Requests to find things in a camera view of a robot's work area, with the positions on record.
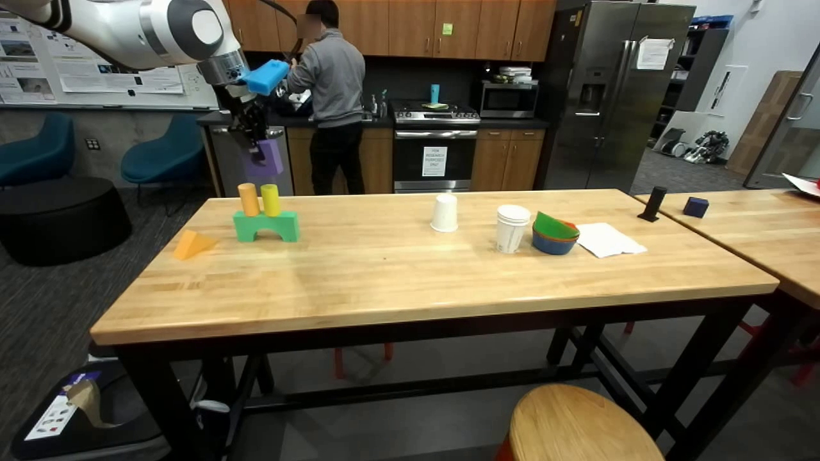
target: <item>orange block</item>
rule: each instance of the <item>orange block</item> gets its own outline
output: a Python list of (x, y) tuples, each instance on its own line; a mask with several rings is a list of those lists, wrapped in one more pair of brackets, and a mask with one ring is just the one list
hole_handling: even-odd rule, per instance
[(197, 230), (182, 230), (180, 243), (173, 248), (173, 256), (177, 259), (192, 259), (192, 256), (197, 256), (197, 253), (201, 253), (201, 251), (208, 251), (213, 247), (214, 247), (213, 238), (204, 238)]

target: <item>microwave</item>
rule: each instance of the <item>microwave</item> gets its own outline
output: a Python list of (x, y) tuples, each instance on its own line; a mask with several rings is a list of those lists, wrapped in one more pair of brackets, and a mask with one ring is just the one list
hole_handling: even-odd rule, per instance
[(534, 119), (538, 82), (490, 82), (481, 81), (481, 119)]

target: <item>white cup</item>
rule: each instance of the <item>white cup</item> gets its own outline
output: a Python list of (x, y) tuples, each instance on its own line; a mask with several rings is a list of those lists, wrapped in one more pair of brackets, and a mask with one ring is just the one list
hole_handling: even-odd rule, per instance
[(436, 196), (431, 228), (432, 228), (436, 234), (452, 234), (452, 230), (458, 230), (458, 198), (456, 198), (456, 196), (451, 196), (451, 192)]
[(529, 210), (518, 205), (497, 209), (497, 234), (493, 234), (497, 248), (501, 253), (515, 253), (528, 227), (529, 227)]

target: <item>electrical outlet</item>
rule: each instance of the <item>electrical outlet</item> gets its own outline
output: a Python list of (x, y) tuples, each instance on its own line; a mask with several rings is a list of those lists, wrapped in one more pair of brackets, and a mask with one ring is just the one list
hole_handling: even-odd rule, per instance
[(69, 403), (69, 398), (55, 394), (46, 414), (35, 420), (35, 426), (27, 431), (26, 442), (42, 442), (42, 438), (58, 438), (60, 431), (74, 419), (76, 407)]
[(100, 151), (100, 142), (98, 138), (85, 138), (85, 150)]

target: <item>whiteboard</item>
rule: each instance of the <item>whiteboard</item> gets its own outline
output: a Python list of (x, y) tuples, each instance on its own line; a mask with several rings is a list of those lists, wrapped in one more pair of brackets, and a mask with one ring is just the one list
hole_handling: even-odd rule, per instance
[(217, 111), (197, 66), (131, 73), (0, 9), (0, 107)]

